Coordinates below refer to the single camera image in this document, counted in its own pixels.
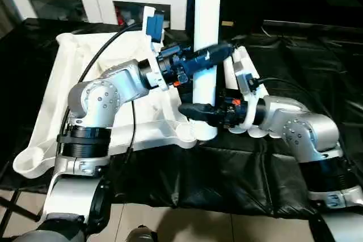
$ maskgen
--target black fabric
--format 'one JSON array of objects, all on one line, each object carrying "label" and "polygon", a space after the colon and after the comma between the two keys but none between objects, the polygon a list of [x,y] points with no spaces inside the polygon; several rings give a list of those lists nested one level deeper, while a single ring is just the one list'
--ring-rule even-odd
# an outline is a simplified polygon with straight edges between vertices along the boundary
[{"label": "black fabric", "polygon": [[[47,191],[51,170],[38,179],[27,180],[12,170],[11,163],[31,136],[58,49],[55,37],[63,32],[117,29],[104,24],[28,19],[0,41],[2,57],[10,58],[3,73],[8,87],[5,97],[12,98],[5,103],[2,139],[6,144],[0,163],[8,167],[0,188]],[[361,46],[326,45],[311,37],[291,41],[247,36],[240,42],[261,76],[297,82],[321,99],[339,126],[348,159],[354,163],[353,171],[362,184]],[[19,86],[16,92],[10,88],[14,81],[13,86]],[[315,104],[291,86],[277,82],[266,85],[271,95],[292,97],[314,109]],[[183,97],[190,96],[184,92]],[[111,165],[115,202],[284,218],[309,218],[315,214],[307,201],[298,164],[280,139],[255,139],[220,131],[212,141],[189,150],[165,146],[136,151],[120,175],[122,167],[123,156],[115,156]]]}]

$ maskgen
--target white pipe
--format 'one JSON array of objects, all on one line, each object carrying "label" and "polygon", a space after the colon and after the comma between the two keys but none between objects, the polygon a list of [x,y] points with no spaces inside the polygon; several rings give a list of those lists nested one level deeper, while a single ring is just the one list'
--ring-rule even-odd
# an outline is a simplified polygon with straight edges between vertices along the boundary
[{"label": "white pipe", "polygon": [[[195,0],[194,50],[218,43],[221,0]],[[211,104],[216,100],[217,67],[199,71],[193,76],[193,103]],[[217,135],[217,128],[206,122],[193,121],[196,139],[207,141]]]}]

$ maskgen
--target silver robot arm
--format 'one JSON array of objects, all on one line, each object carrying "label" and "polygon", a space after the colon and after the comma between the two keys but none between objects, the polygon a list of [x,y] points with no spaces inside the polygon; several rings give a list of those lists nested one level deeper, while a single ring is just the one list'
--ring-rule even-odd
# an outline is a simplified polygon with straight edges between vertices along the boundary
[{"label": "silver robot arm", "polygon": [[43,224],[18,241],[79,242],[102,231],[108,224],[113,198],[105,174],[117,111],[124,103],[148,95],[150,89],[160,86],[167,90],[169,84],[188,83],[195,72],[223,62],[232,51],[227,43],[198,52],[172,45],[157,56],[124,62],[98,79],[76,84],[68,96],[68,124],[57,137],[61,152],[45,200]]},{"label": "silver robot arm", "polygon": [[327,116],[309,112],[296,100],[265,96],[259,128],[272,131],[289,146],[318,208],[363,206],[363,192],[339,145],[339,131]]}]

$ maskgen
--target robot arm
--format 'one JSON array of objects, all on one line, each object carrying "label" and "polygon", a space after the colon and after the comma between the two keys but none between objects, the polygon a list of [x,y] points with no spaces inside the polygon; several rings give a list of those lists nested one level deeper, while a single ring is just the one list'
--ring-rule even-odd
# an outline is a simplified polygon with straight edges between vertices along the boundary
[{"label": "robot arm", "polygon": [[[247,116],[248,102],[236,90],[224,90],[219,107],[182,104],[182,114],[212,126],[233,128]],[[339,131],[327,116],[310,112],[287,97],[260,99],[253,124],[280,136],[298,162],[309,190],[309,200],[319,210],[363,206],[363,192],[339,145]]]},{"label": "robot arm", "polygon": [[[44,228],[62,233],[58,222],[72,222],[71,225],[83,234],[74,236],[77,241],[100,232],[108,223],[113,197],[111,185],[104,177],[117,111],[124,103],[146,96],[150,89],[161,85],[165,89],[165,83],[189,82],[195,72],[221,63],[232,50],[227,43],[198,52],[191,51],[190,47],[172,45],[156,57],[122,63],[108,69],[98,79],[76,84],[68,96],[68,125],[57,137],[62,145],[61,153],[56,158],[43,208],[41,220],[44,223],[31,233],[32,236],[38,239]],[[26,241],[32,236],[26,235]]]}]

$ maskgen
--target black cable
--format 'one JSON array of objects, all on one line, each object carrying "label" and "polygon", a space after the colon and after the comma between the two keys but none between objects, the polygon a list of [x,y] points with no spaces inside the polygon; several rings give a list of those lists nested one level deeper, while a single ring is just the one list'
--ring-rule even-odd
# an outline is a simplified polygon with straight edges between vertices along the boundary
[{"label": "black cable", "polygon": [[124,165],[126,165],[127,162],[129,161],[130,154],[131,154],[131,151],[132,151],[132,146],[133,146],[134,141],[135,141],[135,134],[136,134],[136,114],[135,114],[135,104],[134,104],[133,100],[131,101],[131,106],[132,106],[132,116],[133,116],[133,132],[132,132],[130,145],[126,150],[126,158],[125,158]]},{"label": "black cable", "polygon": [[[134,23],[131,24],[123,29],[121,29],[120,31],[118,31],[118,33],[116,33],[115,35],[113,35],[96,53],[96,55],[94,55],[94,57],[92,58],[92,60],[90,61],[90,63],[87,65],[87,67],[85,68],[84,72],[82,73],[81,77],[79,78],[78,83],[83,82],[83,80],[85,79],[86,75],[88,74],[88,72],[90,71],[92,65],[97,61],[97,59],[100,57],[100,55],[105,51],[105,49],[113,42],[115,41],[120,35],[122,35],[123,33],[125,33],[126,31],[130,31],[131,29],[134,29],[136,27],[140,27],[142,26],[141,23]],[[62,119],[62,124],[61,124],[61,128],[60,128],[60,134],[64,133],[64,129],[66,126],[66,122],[68,119],[68,115],[69,115],[69,107],[67,106],[66,111],[64,113],[63,119]],[[57,144],[57,153],[60,153],[61,151],[61,145],[58,143]]]}]

